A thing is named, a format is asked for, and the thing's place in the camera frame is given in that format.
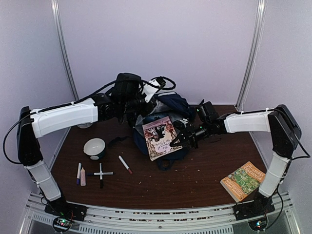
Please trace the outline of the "pink illustrated paperback book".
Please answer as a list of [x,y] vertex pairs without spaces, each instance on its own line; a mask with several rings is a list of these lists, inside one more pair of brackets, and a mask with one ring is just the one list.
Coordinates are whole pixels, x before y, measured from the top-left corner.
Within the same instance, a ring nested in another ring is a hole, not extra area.
[[142,129],[151,161],[182,149],[170,146],[177,133],[169,116],[144,124]]

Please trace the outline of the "navy blue student backpack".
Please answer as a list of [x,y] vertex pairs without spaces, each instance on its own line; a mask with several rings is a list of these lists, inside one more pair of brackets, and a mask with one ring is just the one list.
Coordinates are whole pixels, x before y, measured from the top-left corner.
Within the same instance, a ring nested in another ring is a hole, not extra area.
[[[181,97],[176,92],[156,94],[153,96],[152,100],[156,102],[156,106],[147,116],[142,116],[139,114],[127,115],[127,121],[130,127],[133,129],[133,140],[140,151],[148,157],[148,149],[143,134],[142,125],[169,116],[175,131],[178,134],[179,130],[175,127],[175,121],[185,118],[190,123],[193,123],[195,120],[195,108],[192,107],[185,98]],[[190,148],[182,147],[182,149],[178,151],[156,159],[155,162],[157,163],[157,166],[160,170],[169,170],[175,161],[183,160],[188,154],[189,150]]]

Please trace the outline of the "orange green treehouse book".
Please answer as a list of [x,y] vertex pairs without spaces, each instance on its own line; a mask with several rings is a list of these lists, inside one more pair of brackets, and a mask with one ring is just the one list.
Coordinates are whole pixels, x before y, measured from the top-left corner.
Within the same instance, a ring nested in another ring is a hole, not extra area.
[[241,202],[260,186],[265,175],[264,172],[248,161],[223,178],[220,184],[235,202]]

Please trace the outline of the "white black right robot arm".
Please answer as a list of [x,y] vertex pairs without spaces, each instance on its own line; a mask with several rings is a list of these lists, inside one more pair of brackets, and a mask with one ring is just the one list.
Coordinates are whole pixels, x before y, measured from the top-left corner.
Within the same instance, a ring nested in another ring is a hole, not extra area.
[[272,212],[272,196],[278,191],[285,178],[293,153],[299,146],[302,131],[289,111],[280,104],[273,109],[250,112],[234,112],[220,116],[211,102],[203,103],[196,108],[202,122],[195,127],[186,123],[170,146],[197,148],[198,141],[211,135],[234,134],[238,132],[268,132],[273,144],[273,158],[266,172],[264,181],[259,186],[252,202],[240,203],[234,206],[237,220],[264,215]]

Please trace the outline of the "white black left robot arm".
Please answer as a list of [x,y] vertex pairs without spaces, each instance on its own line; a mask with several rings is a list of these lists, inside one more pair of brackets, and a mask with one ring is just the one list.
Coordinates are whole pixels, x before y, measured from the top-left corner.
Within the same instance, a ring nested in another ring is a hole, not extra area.
[[84,220],[79,208],[67,201],[51,171],[43,160],[38,138],[49,133],[81,124],[92,124],[117,118],[120,123],[128,113],[147,112],[153,95],[166,84],[163,78],[144,81],[140,76],[120,73],[110,83],[107,93],[95,91],[80,100],[55,107],[20,112],[17,143],[18,159],[33,177],[46,198],[48,207],[57,216]]

